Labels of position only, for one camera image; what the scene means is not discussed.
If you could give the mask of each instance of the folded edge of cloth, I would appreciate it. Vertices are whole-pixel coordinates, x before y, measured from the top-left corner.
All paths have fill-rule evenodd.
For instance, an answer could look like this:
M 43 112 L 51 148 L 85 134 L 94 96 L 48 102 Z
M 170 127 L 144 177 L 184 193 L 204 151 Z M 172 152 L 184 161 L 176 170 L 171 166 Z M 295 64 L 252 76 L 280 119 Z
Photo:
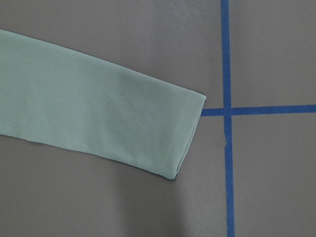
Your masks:
M 114 63 L 0 30 L 0 134 L 174 179 L 205 100 Z

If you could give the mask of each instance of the blue cross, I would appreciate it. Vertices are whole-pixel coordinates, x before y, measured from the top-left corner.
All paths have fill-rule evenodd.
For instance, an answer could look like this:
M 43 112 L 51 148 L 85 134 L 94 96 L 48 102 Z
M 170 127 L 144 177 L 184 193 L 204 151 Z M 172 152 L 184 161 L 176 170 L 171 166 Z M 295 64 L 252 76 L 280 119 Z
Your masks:
M 221 0 L 221 21 L 222 21 L 224 107 L 219 108 L 219 109 L 203 109 L 201 116 L 224 116 L 224 133 L 226 137 L 225 179 L 226 179 L 226 206 L 227 206 L 226 207 L 227 236 L 235 237 L 232 116 L 316 113 L 316 105 L 232 108 L 230 37 L 229 37 L 229 0 Z

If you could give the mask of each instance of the light green fabric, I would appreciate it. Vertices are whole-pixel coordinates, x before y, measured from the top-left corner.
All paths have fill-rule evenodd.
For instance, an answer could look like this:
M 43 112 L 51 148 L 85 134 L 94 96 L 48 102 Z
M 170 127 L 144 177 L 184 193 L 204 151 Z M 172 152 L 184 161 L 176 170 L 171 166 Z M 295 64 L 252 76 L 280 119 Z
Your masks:
M 0 30 L 0 134 L 174 179 L 205 99 L 122 66 Z

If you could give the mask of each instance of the folded cloth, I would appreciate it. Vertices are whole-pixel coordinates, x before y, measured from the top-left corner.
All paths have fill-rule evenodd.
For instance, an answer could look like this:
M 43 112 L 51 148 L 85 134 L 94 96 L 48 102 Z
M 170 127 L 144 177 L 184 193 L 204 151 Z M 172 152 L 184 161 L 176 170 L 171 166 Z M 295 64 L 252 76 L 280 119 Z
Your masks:
M 174 179 L 205 99 L 102 59 L 0 30 L 0 134 Z

